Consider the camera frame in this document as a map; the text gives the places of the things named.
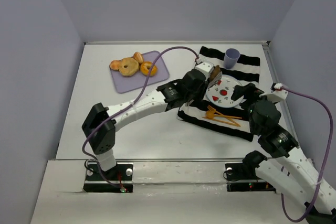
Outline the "brown chocolate croissant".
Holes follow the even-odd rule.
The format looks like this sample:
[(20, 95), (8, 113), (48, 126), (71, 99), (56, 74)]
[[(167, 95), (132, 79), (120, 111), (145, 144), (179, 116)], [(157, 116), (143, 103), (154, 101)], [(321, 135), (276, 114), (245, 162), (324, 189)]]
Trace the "brown chocolate croissant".
[(211, 74), (209, 75), (208, 81), (209, 82), (214, 81), (220, 73), (222, 73), (221, 69), (220, 69), (219, 65), (216, 65), (214, 67), (214, 69), (212, 70)]

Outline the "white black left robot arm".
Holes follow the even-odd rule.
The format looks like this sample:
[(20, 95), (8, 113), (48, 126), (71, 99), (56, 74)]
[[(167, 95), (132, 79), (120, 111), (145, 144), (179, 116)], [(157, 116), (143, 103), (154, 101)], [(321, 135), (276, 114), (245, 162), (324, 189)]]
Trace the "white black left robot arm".
[(186, 102), (202, 98), (212, 70), (212, 67), (209, 70), (195, 67), (182, 79), (161, 85), (141, 99), (110, 107), (95, 104), (83, 122), (82, 130), (101, 170), (110, 172), (116, 168), (113, 147), (118, 130), (151, 114), (179, 108)]

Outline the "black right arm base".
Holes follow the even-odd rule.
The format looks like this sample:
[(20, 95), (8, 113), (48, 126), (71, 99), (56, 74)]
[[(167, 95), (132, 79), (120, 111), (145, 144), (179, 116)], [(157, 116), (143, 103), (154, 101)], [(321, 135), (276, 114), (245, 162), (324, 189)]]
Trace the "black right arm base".
[(227, 181), (228, 192), (276, 192), (273, 185), (256, 176), (256, 168), (267, 161), (259, 151), (247, 154), (241, 163), (226, 163), (223, 178)]

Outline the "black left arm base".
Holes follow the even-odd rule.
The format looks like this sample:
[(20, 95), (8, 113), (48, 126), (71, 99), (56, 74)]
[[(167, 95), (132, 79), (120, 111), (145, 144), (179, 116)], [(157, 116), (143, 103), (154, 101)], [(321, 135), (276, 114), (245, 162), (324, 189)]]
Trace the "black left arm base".
[(111, 172), (103, 172), (109, 182), (99, 174), (97, 163), (87, 160), (84, 163), (86, 176), (83, 190), (87, 193), (132, 193), (133, 192), (133, 163), (119, 162)]

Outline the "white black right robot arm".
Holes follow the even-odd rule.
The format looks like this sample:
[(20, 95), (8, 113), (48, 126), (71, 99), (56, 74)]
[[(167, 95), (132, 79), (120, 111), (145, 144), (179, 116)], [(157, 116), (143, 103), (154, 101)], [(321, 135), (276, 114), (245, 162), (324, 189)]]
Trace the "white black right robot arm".
[(270, 93), (264, 93), (254, 84), (235, 86), (233, 101), (245, 98), (241, 107), (247, 111), (251, 134), (271, 159), (287, 171), (278, 170), (265, 155), (253, 151), (245, 156), (243, 164), (248, 171), (271, 183), (282, 198), (289, 198), (305, 209), (302, 217), (292, 222), (335, 223), (335, 189), (323, 178), (329, 151), (326, 150), (320, 170), (303, 153), (298, 141), (279, 125), (281, 113), (276, 103), (284, 101), (292, 90), (274, 83)]

